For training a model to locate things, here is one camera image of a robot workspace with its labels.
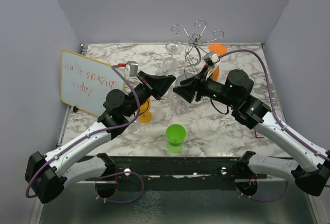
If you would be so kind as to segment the orange plastic wine glass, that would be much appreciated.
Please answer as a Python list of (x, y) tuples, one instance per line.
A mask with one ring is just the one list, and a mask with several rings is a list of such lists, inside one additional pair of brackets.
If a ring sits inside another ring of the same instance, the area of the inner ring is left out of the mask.
[(213, 43), (209, 47), (209, 53), (207, 53), (203, 60), (205, 62), (203, 68), (207, 67), (207, 78), (211, 78), (213, 81), (217, 81), (220, 73), (220, 60), (218, 56), (227, 52), (227, 48), (221, 44)]

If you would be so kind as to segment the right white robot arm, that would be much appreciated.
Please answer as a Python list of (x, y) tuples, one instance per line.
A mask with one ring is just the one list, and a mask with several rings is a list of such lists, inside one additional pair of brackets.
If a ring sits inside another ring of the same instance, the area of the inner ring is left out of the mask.
[(253, 81), (243, 70), (231, 70), (224, 84), (207, 79), (205, 72), (181, 81), (173, 91), (187, 102), (202, 97), (220, 102), (232, 109), (232, 116), (240, 124), (255, 130), (278, 145), (292, 160), (266, 158), (246, 152), (237, 165), (242, 178), (253, 174), (267, 174), (295, 183), (303, 192), (321, 195), (329, 180), (329, 152), (317, 146), (281, 120), (263, 101), (251, 95)]

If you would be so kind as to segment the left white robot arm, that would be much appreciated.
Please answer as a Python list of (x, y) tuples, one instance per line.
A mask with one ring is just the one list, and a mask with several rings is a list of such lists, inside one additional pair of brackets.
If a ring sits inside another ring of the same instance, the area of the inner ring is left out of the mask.
[(149, 97), (160, 100), (167, 92), (175, 76), (155, 76), (142, 71), (137, 78), (140, 84), (131, 87), (130, 94), (120, 89), (108, 92), (103, 104), (105, 111), (84, 133), (76, 137), (63, 148), (52, 150), (45, 155), (32, 154), (27, 163), (25, 180), (28, 183), (26, 197), (37, 197), (42, 203), (48, 203), (64, 190), (64, 173), (75, 162), (96, 147), (116, 138), (131, 124), (128, 117), (137, 116), (140, 106)]

